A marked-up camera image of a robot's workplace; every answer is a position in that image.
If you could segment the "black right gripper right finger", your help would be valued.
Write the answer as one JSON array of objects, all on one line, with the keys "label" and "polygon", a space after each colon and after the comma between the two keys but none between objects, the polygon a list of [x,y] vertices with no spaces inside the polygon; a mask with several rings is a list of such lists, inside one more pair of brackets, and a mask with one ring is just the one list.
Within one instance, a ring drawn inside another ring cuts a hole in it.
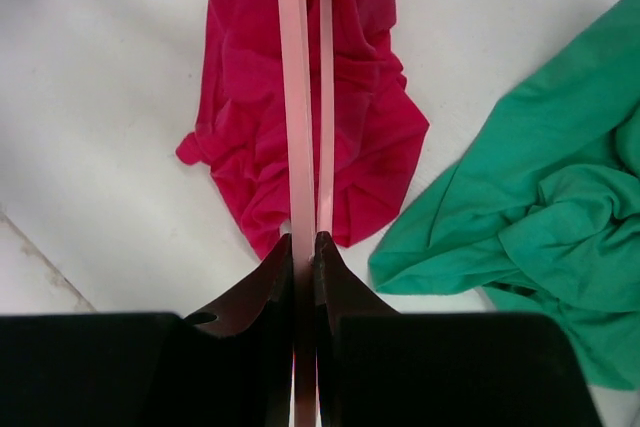
[{"label": "black right gripper right finger", "polygon": [[316,236],[313,259],[316,371],[323,426],[349,425],[382,359],[373,328],[397,312],[345,264],[328,232]]}]

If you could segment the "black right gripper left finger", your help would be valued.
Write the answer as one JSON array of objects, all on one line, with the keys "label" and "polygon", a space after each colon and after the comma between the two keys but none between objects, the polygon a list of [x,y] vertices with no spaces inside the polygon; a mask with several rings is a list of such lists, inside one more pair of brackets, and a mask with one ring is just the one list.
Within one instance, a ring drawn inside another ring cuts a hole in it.
[{"label": "black right gripper left finger", "polygon": [[185,318],[206,336],[199,359],[204,399],[217,426],[287,426],[293,363],[291,236],[249,275]]}]

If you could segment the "pink plastic hanger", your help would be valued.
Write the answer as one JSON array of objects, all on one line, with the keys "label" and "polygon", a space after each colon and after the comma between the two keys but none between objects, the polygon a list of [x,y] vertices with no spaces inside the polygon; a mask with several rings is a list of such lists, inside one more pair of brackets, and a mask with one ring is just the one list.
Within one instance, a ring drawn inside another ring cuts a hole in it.
[{"label": "pink plastic hanger", "polygon": [[313,256],[316,206],[306,0],[278,0],[294,281],[293,423],[318,416]]}]

